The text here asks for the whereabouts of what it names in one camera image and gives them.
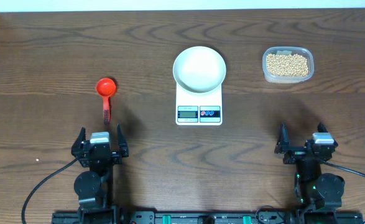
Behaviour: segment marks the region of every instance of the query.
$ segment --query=kitchen scale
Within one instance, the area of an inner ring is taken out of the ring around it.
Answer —
[[[217,126],[223,122],[221,84],[226,76],[222,56],[208,47],[191,47],[175,59],[177,125]]]

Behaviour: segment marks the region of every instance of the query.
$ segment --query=wooden board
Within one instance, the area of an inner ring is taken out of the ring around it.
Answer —
[[[222,53],[224,123],[175,124],[172,64],[184,49]],[[267,83],[262,54],[299,46],[315,58],[311,80]],[[331,162],[365,172],[365,9],[58,12],[0,15],[0,223],[20,223],[29,192],[73,157],[82,126],[105,131],[95,83],[113,76],[113,123],[130,158],[115,167],[114,199],[162,210],[292,208],[294,166],[273,153],[287,123],[302,145],[323,121],[340,146]],[[75,210],[75,164],[45,183],[28,223]],[[365,179],[346,181],[342,210],[363,212]]]

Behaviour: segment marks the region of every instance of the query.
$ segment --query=plastic container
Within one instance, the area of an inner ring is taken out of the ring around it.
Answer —
[[[288,50],[291,51],[291,55],[301,55],[307,59],[308,65],[308,75],[304,77],[286,77],[286,76],[278,76],[273,75],[267,69],[267,55],[268,54],[276,54],[277,51]],[[262,56],[262,69],[264,71],[265,79],[270,83],[299,83],[304,82],[310,79],[315,71],[314,63],[313,63],[313,56],[311,52],[302,47],[271,47],[270,49],[266,50],[264,55]]]

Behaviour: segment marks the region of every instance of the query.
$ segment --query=red spoon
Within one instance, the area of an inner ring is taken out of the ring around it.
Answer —
[[[110,123],[111,102],[110,98],[116,94],[117,87],[115,82],[110,78],[103,78],[96,84],[96,92],[103,99],[103,119],[105,124]]]

